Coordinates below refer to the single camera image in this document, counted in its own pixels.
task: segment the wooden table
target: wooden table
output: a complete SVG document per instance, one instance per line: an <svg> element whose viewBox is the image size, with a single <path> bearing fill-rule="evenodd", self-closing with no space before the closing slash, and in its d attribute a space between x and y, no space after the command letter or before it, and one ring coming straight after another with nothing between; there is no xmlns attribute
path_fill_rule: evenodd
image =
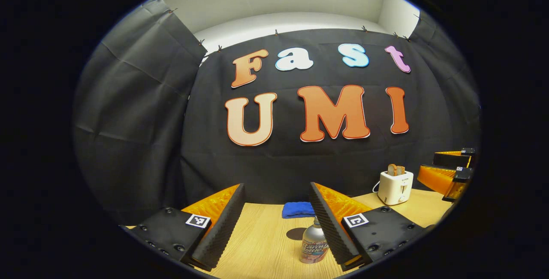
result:
<svg viewBox="0 0 549 279"><path fill-rule="evenodd" d="M436 224L451 206L442 201L442 197L437 192L412 189L407 202L391 207L425 228ZM353 199L372 208L384 205L377 193ZM283 219L283 206L245 203L217 267L211 272L203 272L221 279L332 279L358 269L341 271L330 250L319 263L300 262L301 241L291 240L286 232L307 228L313 218Z"/></svg>

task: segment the spray can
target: spray can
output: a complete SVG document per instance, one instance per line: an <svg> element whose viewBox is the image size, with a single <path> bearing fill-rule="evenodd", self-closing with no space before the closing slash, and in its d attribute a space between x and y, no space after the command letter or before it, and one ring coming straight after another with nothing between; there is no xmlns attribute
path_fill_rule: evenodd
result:
<svg viewBox="0 0 549 279"><path fill-rule="evenodd" d="M326 255L326 252L328 252L328 243L326 242L318 218L314 217L313 225L303 232L300 261L307 264L320 262Z"/></svg>

